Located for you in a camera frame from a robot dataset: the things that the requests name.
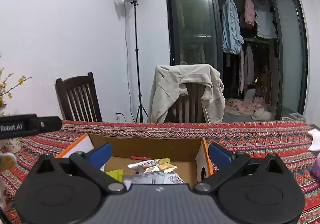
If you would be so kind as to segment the orange oat crisp packet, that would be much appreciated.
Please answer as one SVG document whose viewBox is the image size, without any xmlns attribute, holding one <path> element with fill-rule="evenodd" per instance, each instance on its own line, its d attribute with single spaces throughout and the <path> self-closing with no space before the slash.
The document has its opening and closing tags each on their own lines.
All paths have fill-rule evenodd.
<svg viewBox="0 0 320 224">
<path fill-rule="evenodd" d="M 144 167 L 144 173 L 154 173 L 157 171 L 163 171 L 164 173 L 170 173 L 176 170 L 178 166 L 171 164 L 169 158 L 163 158 L 157 160 L 154 165 L 149 167 Z"/>
</svg>

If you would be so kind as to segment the white snack packet back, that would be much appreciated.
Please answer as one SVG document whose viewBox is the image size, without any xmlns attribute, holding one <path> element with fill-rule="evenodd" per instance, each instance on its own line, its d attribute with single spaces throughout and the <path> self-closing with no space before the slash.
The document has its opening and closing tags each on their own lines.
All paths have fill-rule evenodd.
<svg viewBox="0 0 320 224">
<path fill-rule="evenodd" d="M 163 171 L 144 173 L 143 168 L 154 165 L 157 160 L 128 164 L 127 167 L 135 172 L 131 175 L 123 176 L 123 182 L 127 190 L 129 190 L 132 184 L 184 184 L 182 178 L 176 173 L 177 169 L 170 173 L 164 173 Z"/>
</svg>

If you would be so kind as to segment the lime green snack packet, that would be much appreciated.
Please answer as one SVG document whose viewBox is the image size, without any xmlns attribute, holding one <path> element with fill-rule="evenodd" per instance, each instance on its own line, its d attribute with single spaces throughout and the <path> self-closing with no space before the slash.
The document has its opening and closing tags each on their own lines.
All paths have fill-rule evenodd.
<svg viewBox="0 0 320 224">
<path fill-rule="evenodd" d="M 115 180 L 117 180 L 119 182 L 123 182 L 124 169 L 107 171 L 105 174 L 107 174 L 108 176 L 114 178 Z"/>
</svg>

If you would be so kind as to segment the orange cardboard snack box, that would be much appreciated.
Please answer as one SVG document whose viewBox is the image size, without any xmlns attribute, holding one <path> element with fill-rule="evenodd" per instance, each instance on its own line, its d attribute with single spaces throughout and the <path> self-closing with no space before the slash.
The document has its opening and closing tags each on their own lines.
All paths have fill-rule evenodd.
<svg viewBox="0 0 320 224">
<path fill-rule="evenodd" d="M 125 175 L 134 170 L 128 164 L 139 160 L 132 157 L 155 159 L 170 158 L 178 166 L 176 173 L 191 187 L 213 174 L 205 139 L 155 139 L 143 137 L 108 137 L 97 134 L 84 134 L 58 154 L 57 158 L 69 157 L 73 152 L 88 152 L 104 142 L 111 144 L 111 158 L 101 165 L 104 172 L 123 169 Z"/>
</svg>

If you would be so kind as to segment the yellow flower branches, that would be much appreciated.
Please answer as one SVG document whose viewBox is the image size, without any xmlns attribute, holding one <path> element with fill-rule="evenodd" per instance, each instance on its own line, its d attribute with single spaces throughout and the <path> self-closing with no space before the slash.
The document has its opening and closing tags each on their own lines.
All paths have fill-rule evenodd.
<svg viewBox="0 0 320 224">
<path fill-rule="evenodd" d="M 30 80 L 32 77 L 22 75 L 20 76 L 15 82 L 11 82 L 11 78 L 14 76 L 13 73 L 4 74 L 4 67 L 1 67 L 0 73 L 1 73 L 1 94 L 0 94 L 0 101 L 1 101 L 1 107 L 6 106 L 6 98 L 12 99 L 13 95 L 12 92 L 22 86 L 26 81 Z"/>
</svg>

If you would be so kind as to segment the pink bedding pile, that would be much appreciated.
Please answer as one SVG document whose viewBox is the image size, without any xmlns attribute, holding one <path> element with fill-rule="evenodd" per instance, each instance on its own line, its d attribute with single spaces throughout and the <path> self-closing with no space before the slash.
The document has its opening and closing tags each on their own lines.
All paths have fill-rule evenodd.
<svg viewBox="0 0 320 224">
<path fill-rule="evenodd" d="M 254 121 L 273 121 L 272 113 L 265 105 L 248 99 L 228 99 L 225 104 L 225 112 L 235 116 L 250 116 Z"/>
</svg>

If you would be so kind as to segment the wooden chair with jacket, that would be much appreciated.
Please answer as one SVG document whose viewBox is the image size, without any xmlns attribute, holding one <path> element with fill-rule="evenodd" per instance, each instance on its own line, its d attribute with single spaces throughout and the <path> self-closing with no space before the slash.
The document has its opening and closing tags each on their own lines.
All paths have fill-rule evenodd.
<svg viewBox="0 0 320 224">
<path fill-rule="evenodd" d="M 178 100 L 169 108 L 165 123 L 205 123 L 201 98 L 205 86 L 200 84 L 186 84 L 188 94 L 180 95 Z"/>
</svg>

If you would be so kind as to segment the dark wooden chair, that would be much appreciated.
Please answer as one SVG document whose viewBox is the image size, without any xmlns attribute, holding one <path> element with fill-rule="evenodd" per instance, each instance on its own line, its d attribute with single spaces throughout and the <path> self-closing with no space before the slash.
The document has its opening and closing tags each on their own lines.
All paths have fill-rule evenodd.
<svg viewBox="0 0 320 224">
<path fill-rule="evenodd" d="M 102 122 L 93 73 L 68 79 L 58 78 L 56 94 L 67 121 Z"/>
</svg>

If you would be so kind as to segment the colourful patterned tablecloth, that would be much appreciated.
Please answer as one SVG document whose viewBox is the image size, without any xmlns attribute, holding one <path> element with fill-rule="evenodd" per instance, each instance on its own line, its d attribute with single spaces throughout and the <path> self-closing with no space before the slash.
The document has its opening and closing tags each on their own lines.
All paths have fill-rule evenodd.
<svg viewBox="0 0 320 224">
<path fill-rule="evenodd" d="M 110 137 L 204 138 L 207 144 L 218 143 L 230 151 L 245 151 L 253 158 L 276 153 L 285 163 L 305 196 L 305 208 L 299 223 L 319 223 L 319 181 L 311 175 L 316 155 L 308 151 L 311 126 L 302 122 L 255 122 L 219 124 L 134 124 L 64 121 L 62 129 L 37 136 L 23 137 L 15 152 L 17 166 L 1 173 L 5 187 L 3 212 L 10 223 L 20 223 L 14 199 L 22 181 L 39 156 L 50 153 L 62 156 L 86 134 Z"/>
</svg>

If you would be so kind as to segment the white tissue paper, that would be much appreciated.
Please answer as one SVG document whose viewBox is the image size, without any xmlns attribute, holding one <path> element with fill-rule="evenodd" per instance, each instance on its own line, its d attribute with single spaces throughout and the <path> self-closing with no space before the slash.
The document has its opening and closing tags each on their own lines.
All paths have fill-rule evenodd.
<svg viewBox="0 0 320 224">
<path fill-rule="evenodd" d="M 312 138 L 312 143 L 308 150 L 310 152 L 320 151 L 320 131 L 318 129 L 312 129 L 308 131 L 308 135 Z"/>
</svg>

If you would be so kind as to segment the purple packet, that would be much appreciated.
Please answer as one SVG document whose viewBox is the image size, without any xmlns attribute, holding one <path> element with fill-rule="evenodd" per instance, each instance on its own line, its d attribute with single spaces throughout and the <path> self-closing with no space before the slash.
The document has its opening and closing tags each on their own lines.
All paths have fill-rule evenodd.
<svg viewBox="0 0 320 224">
<path fill-rule="evenodd" d="M 320 180 L 320 154 L 317 155 L 316 160 L 311 168 L 312 174 Z"/>
</svg>

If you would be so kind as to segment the light blue hanging shirt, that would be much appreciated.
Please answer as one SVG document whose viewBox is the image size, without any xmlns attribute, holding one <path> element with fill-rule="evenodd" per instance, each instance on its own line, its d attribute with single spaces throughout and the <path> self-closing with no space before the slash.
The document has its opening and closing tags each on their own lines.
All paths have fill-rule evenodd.
<svg viewBox="0 0 320 224">
<path fill-rule="evenodd" d="M 243 43 L 236 4 L 234 0 L 225 0 L 222 5 L 222 51 L 238 55 Z"/>
</svg>

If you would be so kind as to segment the black framed sliding door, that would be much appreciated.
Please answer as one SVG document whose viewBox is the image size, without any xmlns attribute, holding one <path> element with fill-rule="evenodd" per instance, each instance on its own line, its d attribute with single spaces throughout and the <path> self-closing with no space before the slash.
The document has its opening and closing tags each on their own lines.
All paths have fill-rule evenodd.
<svg viewBox="0 0 320 224">
<path fill-rule="evenodd" d="M 299 0 L 167 0 L 172 65 L 206 63 L 223 121 L 303 119 L 308 52 Z"/>
</svg>

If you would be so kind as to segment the white hanging garment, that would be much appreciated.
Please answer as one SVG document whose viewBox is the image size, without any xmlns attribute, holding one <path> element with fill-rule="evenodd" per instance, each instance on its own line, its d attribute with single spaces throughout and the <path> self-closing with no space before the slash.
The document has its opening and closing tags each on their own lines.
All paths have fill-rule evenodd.
<svg viewBox="0 0 320 224">
<path fill-rule="evenodd" d="M 255 22 L 257 24 L 257 36 L 264 39 L 275 39 L 276 29 L 273 24 L 273 14 L 270 12 L 270 5 L 260 5 L 256 3 L 255 7 Z"/>
</svg>

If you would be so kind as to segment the studio light on stand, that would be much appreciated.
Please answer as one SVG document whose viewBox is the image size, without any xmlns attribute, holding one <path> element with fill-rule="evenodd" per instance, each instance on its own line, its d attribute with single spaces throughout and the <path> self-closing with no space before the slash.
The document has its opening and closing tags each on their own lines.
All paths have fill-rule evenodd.
<svg viewBox="0 0 320 224">
<path fill-rule="evenodd" d="M 137 86 L 138 86 L 138 110 L 135 123 L 144 123 L 144 115 L 148 116 L 147 111 L 142 103 L 142 91 L 141 91 L 141 82 L 140 82 L 140 69 L 139 69 L 139 48 L 138 48 L 138 33 L 137 33 L 137 6 L 138 0 L 122 0 L 124 6 L 127 3 L 133 5 L 133 17 L 134 17 L 134 29 L 135 29 L 135 55 L 136 55 L 136 71 L 137 71 Z"/>
</svg>

